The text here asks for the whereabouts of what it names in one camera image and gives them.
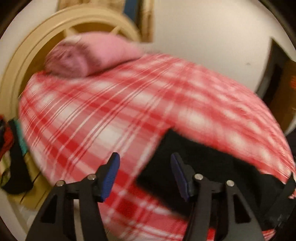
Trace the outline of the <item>black pants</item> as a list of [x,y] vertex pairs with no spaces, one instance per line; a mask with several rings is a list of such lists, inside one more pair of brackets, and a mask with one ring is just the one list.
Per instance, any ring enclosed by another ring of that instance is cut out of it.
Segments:
[[137,177],[137,184],[158,197],[171,210],[189,216],[191,205],[181,197],[171,170],[171,155],[182,160],[211,181],[233,180],[257,218],[261,218],[261,176],[257,168],[234,156],[189,140],[168,130],[147,165]]

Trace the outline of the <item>clothes heap beside bed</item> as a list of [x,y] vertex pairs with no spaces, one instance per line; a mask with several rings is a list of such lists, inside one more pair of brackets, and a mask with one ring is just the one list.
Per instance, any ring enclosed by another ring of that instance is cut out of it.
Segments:
[[16,124],[1,116],[1,189],[11,195],[26,193],[33,188]]

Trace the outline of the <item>red plaid bed sheet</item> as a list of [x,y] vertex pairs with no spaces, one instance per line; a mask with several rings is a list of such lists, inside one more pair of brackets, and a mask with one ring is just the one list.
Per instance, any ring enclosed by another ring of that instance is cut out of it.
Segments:
[[247,87],[203,66],[147,54],[90,77],[34,74],[18,105],[30,152],[51,184],[94,173],[113,152],[120,168],[100,204],[123,240],[181,240],[187,223],[135,180],[170,128],[285,183],[295,163],[280,126]]

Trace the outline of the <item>brown wooden door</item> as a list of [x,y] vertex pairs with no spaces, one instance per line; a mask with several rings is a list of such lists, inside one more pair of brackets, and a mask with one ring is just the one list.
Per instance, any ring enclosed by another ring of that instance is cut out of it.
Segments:
[[274,39],[256,94],[286,132],[295,118],[295,61]]

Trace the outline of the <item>cream round headboard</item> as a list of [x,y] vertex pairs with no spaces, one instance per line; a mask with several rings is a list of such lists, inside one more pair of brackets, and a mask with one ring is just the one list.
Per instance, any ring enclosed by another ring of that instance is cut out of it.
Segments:
[[46,55],[65,37],[107,31],[140,42],[136,25],[126,15],[103,6],[81,4],[56,12],[29,33],[16,48],[1,74],[1,114],[18,115],[18,97],[31,76],[42,70]]

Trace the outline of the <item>pink rolled blanket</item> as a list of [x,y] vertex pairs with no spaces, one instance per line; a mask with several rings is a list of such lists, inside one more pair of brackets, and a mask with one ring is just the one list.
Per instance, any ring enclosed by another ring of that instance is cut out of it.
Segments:
[[107,32],[88,32],[66,37],[46,56],[48,73],[66,78],[87,77],[127,61],[144,51],[124,37]]

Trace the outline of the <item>window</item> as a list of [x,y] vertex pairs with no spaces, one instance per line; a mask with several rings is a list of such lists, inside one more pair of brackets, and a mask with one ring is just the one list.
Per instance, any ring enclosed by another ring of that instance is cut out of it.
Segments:
[[126,0],[123,12],[132,21],[136,21],[137,20],[137,12],[138,12],[138,0]]

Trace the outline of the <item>beige curtain right panel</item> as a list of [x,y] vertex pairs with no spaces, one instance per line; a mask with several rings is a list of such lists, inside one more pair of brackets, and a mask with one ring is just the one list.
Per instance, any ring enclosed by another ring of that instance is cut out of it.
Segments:
[[142,42],[152,43],[154,40],[154,0],[140,1],[138,23]]

